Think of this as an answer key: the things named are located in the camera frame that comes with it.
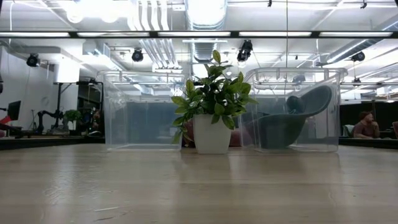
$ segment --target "transparent storage container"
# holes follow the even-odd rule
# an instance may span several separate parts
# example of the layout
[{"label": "transparent storage container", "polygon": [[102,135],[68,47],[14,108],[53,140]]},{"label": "transparent storage container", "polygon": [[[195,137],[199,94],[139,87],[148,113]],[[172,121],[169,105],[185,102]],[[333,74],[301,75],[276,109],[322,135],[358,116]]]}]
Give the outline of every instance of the transparent storage container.
[{"label": "transparent storage container", "polygon": [[183,95],[185,75],[151,72],[102,71],[105,142],[110,150],[180,150],[172,144],[177,105],[171,96]]},{"label": "transparent storage container", "polygon": [[247,72],[245,81],[259,104],[247,105],[248,112],[239,117],[242,145],[262,152],[337,151],[345,75],[345,69],[327,68]]}]

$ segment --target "wooden table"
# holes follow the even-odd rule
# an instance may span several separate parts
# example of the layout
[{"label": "wooden table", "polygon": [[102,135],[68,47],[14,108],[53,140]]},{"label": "wooden table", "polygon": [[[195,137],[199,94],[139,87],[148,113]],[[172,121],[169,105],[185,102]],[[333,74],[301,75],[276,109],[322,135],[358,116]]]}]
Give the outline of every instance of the wooden table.
[{"label": "wooden table", "polygon": [[398,152],[0,151],[1,223],[398,223]]}]

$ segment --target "person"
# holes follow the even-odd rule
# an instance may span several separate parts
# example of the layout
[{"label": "person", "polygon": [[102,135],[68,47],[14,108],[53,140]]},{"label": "person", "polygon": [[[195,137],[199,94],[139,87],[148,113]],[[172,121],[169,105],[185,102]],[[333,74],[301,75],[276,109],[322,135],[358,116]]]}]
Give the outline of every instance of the person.
[{"label": "person", "polygon": [[359,114],[360,122],[354,126],[354,138],[374,139],[380,136],[379,125],[373,120],[371,112],[363,111]]}]

